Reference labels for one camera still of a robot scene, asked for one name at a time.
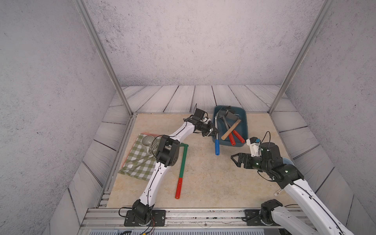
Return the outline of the grey hoe red grip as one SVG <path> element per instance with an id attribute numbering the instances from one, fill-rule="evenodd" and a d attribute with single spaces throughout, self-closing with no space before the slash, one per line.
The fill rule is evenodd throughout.
<path id="1" fill-rule="evenodd" d="M 230 129 L 230 126 L 229 126 L 229 124 L 228 124 L 228 121 L 227 121 L 225 115 L 226 115 L 226 111 L 224 111 L 224 110 L 220 110 L 220 111 L 218 112 L 218 117 L 219 117 L 220 119 L 222 119 L 222 121 L 223 121 L 223 123 L 224 123 L 224 126 L 225 126 L 225 128 L 226 128 L 226 131 L 228 131 L 228 130 Z M 235 146 L 235 145 L 236 145 L 236 142 L 235 142 L 235 139 L 234 139 L 232 133 L 230 133 L 229 136 L 228 136 L 227 138 L 229 139 L 229 141 L 230 141 L 230 143 L 231 143 L 232 146 Z"/>
<path id="2" fill-rule="evenodd" d="M 218 115 L 220 116 L 222 122 L 225 126 L 225 132 L 227 132 L 233 125 L 230 125 L 229 120 L 235 121 L 234 124 L 240 120 L 240 117 L 235 114 L 235 111 L 231 109 L 230 106 L 222 107 L 221 110 L 218 112 Z M 231 134 L 227 137 L 229 139 L 232 146 L 236 146 L 236 139 L 240 141 L 240 143 L 244 144 L 245 139 L 240 135 L 238 131 L 233 129 Z"/>

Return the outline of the steel hoe with blue grip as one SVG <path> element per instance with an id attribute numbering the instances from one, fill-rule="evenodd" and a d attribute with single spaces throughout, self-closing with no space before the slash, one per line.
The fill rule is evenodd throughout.
<path id="1" fill-rule="evenodd" d="M 214 126 L 217 129 L 217 133 L 215 134 L 215 154 L 216 154 L 216 156 L 220 155 L 220 144 L 219 144 L 219 135 L 218 135 L 219 130 L 218 130 L 218 121 L 217 121 L 219 114 L 223 114 L 222 108 L 217 112 L 217 114 L 214 117 Z"/>

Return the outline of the wooden handled hoe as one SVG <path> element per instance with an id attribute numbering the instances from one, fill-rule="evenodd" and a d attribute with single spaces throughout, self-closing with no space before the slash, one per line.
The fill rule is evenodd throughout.
<path id="1" fill-rule="evenodd" d="M 230 129 L 222 135 L 221 139 L 225 140 L 229 136 L 229 134 L 232 133 L 240 140 L 241 143 L 245 143 L 244 138 L 235 130 L 236 127 L 241 123 L 241 119 L 237 115 L 229 111 L 226 111 L 225 117 L 226 119 L 235 120 L 235 123 L 230 126 Z"/>

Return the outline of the green hoe with red grip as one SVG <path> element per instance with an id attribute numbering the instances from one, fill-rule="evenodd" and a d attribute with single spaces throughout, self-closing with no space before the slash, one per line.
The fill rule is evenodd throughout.
<path id="1" fill-rule="evenodd" d="M 177 183 L 177 189 L 175 193 L 175 199 L 180 199 L 180 196 L 181 196 L 183 176 L 184 176 L 184 170 L 185 170 L 185 164 L 186 164 L 186 158 L 187 158 L 189 145 L 181 143 L 180 146 L 184 148 L 184 151 L 183 151 L 183 158 L 182 158 L 181 167 L 180 167 L 179 179 Z"/>

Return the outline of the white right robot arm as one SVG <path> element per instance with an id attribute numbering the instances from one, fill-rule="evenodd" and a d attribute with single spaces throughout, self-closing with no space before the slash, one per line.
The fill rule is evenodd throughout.
<path id="1" fill-rule="evenodd" d="M 303 174 L 295 165 L 287 163 L 280 155 L 279 147 L 271 142 L 251 143 L 250 153 L 237 153 L 231 160 L 237 167 L 254 169 L 269 176 L 303 210 L 313 227 L 292 215 L 278 200 L 272 199 L 262 203 L 256 217 L 266 226 L 282 226 L 292 235 L 351 235 L 350 231 L 326 207 L 311 189 Z"/>

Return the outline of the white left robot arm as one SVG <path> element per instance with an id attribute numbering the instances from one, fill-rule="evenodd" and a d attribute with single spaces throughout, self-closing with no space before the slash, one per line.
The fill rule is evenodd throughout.
<path id="1" fill-rule="evenodd" d="M 132 205 L 132 212 L 141 224 L 148 224 L 152 219 L 152 209 L 158 190 L 165 175 L 178 160 L 181 142 L 195 131 L 201 133 L 203 137 L 211 137 L 218 133 L 218 129 L 204 110 L 197 108 L 194 114 L 183 121 L 182 126 L 174 133 L 161 136 L 156 152 L 153 154 L 156 163 L 152 176 L 140 198 Z"/>

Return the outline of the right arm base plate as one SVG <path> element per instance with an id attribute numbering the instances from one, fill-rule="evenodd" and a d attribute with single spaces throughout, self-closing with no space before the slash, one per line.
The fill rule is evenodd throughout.
<path id="1" fill-rule="evenodd" d="M 272 213 L 268 210 L 245 210 L 245 216 L 241 219 L 247 226 L 280 226 L 272 219 Z"/>

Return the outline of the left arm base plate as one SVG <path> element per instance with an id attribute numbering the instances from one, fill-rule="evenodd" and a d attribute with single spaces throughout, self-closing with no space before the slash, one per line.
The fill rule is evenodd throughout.
<path id="1" fill-rule="evenodd" d="M 147 220 L 143 220 L 136 217 L 135 213 L 131 210 L 127 211 L 124 226 L 125 227 L 145 227 L 145 226 L 165 226 L 166 210 L 152 210 L 151 215 L 147 215 Z"/>

